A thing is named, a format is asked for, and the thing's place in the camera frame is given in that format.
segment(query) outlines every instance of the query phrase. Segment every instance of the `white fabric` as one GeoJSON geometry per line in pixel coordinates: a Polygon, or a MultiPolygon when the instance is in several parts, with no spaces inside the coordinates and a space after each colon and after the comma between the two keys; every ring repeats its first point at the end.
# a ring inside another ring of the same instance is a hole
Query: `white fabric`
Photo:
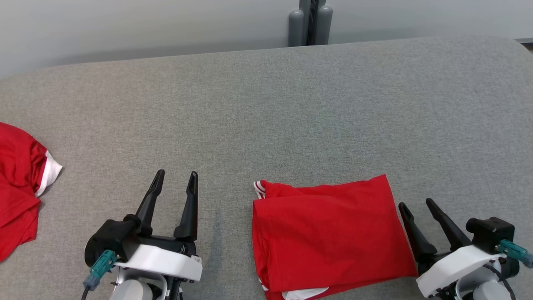
{"type": "Polygon", "coordinates": [[[41,185],[35,192],[35,197],[39,197],[44,193],[47,186],[51,185],[58,177],[59,172],[63,169],[63,166],[58,164],[52,157],[50,151],[46,151],[46,164],[44,165],[43,178],[41,179],[41,185]]]}
{"type": "MultiPolygon", "coordinates": [[[[265,199],[267,197],[267,194],[266,194],[267,190],[264,188],[263,185],[261,185],[261,181],[254,182],[254,189],[255,189],[255,193],[257,194],[257,198],[265,199]]],[[[263,285],[263,283],[261,282],[261,279],[259,279],[259,282],[261,283],[261,287],[263,288],[263,290],[267,291],[268,288],[263,285]]],[[[283,296],[283,299],[285,300],[305,300],[313,296],[322,294],[328,288],[329,287],[283,291],[281,292],[281,295],[283,296]]]]}

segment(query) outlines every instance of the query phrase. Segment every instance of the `gray fabric surface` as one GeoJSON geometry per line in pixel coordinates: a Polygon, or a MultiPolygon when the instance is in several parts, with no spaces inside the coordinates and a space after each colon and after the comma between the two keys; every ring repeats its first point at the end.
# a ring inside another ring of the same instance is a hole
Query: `gray fabric surface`
{"type": "MultiPolygon", "coordinates": [[[[271,49],[100,62],[0,81],[0,121],[64,170],[41,197],[37,240],[0,264],[0,299],[77,299],[87,239],[135,212],[166,170],[155,234],[171,235],[199,173],[202,281],[186,300],[263,299],[252,256],[252,181],[312,186],[387,174],[423,232],[425,207],[457,224],[498,216],[533,250],[533,56],[494,37],[271,49]]],[[[88,299],[107,299],[108,276],[88,299]]],[[[530,297],[533,272],[510,283],[530,297]]],[[[329,297],[423,299],[414,278],[329,297]]]]}

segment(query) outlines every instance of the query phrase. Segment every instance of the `teal cable connector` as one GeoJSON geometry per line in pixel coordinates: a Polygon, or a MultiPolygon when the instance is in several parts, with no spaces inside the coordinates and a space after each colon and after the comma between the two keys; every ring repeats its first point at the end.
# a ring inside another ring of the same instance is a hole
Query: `teal cable connector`
{"type": "Polygon", "coordinates": [[[521,261],[524,266],[533,268],[533,255],[529,254],[527,250],[518,246],[513,242],[507,240],[501,240],[497,246],[497,250],[503,254],[506,254],[510,258],[521,261]]]}
{"type": "Polygon", "coordinates": [[[111,270],[116,262],[116,253],[111,250],[104,251],[91,268],[91,274],[83,281],[83,286],[89,287],[89,290],[95,290],[100,284],[100,279],[111,270]]]}

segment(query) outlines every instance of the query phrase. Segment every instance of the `cable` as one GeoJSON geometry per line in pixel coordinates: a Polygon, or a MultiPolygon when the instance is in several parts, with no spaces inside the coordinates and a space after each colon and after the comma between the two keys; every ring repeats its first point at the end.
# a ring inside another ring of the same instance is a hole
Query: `cable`
{"type": "Polygon", "coordinates": [[[516,296],[514,295],[513,289],[511,288],[511,286],[507,282],[507,279],[505,279],[503,277],[503,275],[497,269],[495,269],[493,266],[491,266],[491,265],[483,265],[483,267],[491,270],[494,274],[496,274],[498,276],[498,278],[500,279],[500,281],[503,282],[503,285],[505,285],[505,288],[507,289],[509,294],[511,294],[511,299],[512,300],[516,300],[516,296]]]}
{"type": "Polygon", "coordinates": [[[83,291],[82,300],[85,300],[87,298],[87,294],[89,293],[90,287],[85,287],[85,291],[83,291]]]}

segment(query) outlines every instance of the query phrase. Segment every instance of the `folded red cloth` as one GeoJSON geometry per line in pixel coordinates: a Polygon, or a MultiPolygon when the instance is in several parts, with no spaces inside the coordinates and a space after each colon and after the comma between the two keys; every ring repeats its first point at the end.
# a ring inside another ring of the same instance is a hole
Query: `folded red cloth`
{"type": "Polygon", "coordinates": [[[327,288],[303,297],[317,299],[417,276],[385,175],[341,185],[262,180],[254,186],[260,198],[253,205],[255,267],[268,300],[327,288]]]}
{"type": "Polygon", "coordinates": [[[61,171],[31,135],[0,122],[0,262],[35,239],[40,196],[61,171]]]}

